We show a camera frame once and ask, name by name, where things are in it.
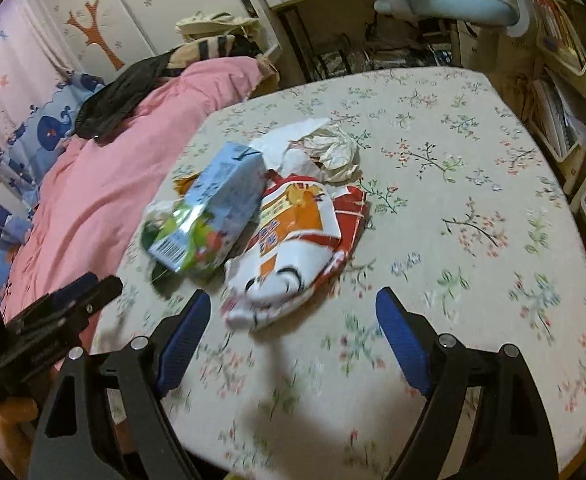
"pink blanket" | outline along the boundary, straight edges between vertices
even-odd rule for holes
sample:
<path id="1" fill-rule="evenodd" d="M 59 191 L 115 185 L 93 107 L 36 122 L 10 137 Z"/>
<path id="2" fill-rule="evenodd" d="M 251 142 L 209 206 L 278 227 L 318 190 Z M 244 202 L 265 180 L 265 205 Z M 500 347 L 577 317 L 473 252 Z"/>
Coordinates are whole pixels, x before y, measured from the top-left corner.
<path id="1" fill-rule="evenodd" d="M 108 146 L 73 138 L 44 179 L 34 228 L 10 269 L 7 319 L 85 272 L 115 274 L 144 207 L 206 117 L 262 79 L 249 57 L 193 64 L 154 90 Z M 82 334 L 88 346 L 97 319 Z"/>

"table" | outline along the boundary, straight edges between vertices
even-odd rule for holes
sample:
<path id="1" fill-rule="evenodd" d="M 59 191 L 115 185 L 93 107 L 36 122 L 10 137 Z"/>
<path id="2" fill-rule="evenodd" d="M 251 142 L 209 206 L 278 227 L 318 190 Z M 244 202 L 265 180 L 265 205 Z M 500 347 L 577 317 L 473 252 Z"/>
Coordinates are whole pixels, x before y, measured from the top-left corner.
<path id="1" fill-rule="evenodd" d="M 371 216 L 330 290 L 254 335 L 230 333 L 208 284 L 211 322 L 164 407 L 183 445 L 256 479 L 377 479 L 406 443 L 424 400 L 378 327 L 374 299 L 391 286 L 408 310 L 465 345 L 522 350 L 548 412 L 560 467 L 586 434 L 586 256 L 566 200 L 529 133 L 482 75 L 451 68 L 365 73 L 226 108 L 183 150 L 172 180 L 202 170 L 226 140 L 330 117 L 359 145 Z M 131 241 L 92 348 L 121 348 L 177 313 Z M 444 472 L 471 431 L 470 391 Z"/>

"blue gripper pad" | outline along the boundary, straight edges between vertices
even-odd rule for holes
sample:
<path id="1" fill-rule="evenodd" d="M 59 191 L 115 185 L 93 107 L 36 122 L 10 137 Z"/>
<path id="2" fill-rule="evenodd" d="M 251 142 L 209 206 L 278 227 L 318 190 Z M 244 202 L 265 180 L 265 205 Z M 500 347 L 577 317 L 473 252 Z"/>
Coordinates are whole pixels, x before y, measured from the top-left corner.
<path id="1" fill-rule="evenodd" d="M 211 317 L 211 299 L 203 292 L 175 329 L 160 355 L 156 387 L 166 396 L 182 382 Z"/>
<path id="2" fill-rule="evenodd" d="M 377 320 L 391 346 L 406 380 L 424 397 L 431 393 L 428 354 L 399 311 L 390 289 L 383 288 L 375 298 Z"/>

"green snack bag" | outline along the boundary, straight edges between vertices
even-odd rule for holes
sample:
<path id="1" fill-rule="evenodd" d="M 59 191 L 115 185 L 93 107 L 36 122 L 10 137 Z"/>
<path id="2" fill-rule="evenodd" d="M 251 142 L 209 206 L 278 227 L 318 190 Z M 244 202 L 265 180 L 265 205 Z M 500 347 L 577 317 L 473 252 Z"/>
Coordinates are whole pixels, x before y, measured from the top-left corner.
<path id="1" fill-rule="evenodd" d="M 211 273 L 259 208 L 265 185 L 262 154 L 227 142 L 162 223 L 148 252 L 172 272 Z"/>

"red and white packaging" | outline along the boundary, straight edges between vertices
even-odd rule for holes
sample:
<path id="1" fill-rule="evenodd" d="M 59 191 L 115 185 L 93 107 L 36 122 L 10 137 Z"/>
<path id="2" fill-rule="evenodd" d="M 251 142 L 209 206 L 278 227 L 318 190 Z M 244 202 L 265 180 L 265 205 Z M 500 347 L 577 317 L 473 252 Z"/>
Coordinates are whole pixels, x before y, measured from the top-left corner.
<path id="1" fill-rule="evenodd" d="M 350 257 L 366 212 L 356 186 L 329 190 L 312 177 L 276 178 L 241 256 L 226 263 L 220 308 L 232 330 L 258 330 L 296 310 Z"/>

